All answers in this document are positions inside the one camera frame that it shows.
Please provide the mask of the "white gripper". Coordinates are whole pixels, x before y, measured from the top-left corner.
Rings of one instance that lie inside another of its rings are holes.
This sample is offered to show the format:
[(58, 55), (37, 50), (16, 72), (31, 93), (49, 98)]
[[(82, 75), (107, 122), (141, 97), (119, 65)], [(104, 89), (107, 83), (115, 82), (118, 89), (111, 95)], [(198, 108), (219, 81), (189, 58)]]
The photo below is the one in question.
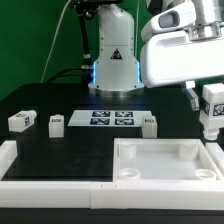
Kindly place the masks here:
[(200, 109), (195, 82), (224, 75), (224, 38), (191, 42), (185, 31), (153, 36), (142, 48), (141, 75), (148, 88), (182, 84), (191, 109)]

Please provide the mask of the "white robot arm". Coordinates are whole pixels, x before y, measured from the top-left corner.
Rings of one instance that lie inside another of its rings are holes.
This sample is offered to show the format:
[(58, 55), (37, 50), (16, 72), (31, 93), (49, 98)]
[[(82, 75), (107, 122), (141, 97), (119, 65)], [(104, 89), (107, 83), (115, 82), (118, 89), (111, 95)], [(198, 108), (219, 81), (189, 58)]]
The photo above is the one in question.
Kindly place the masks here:
[(134, 55), (134, 20), (114, 4), (99, 8), (99, 57), (89, 90), (124, 97), (143, 87), (224, 75), (224, 19), (220, 0), (146, 0), (153, 17)]

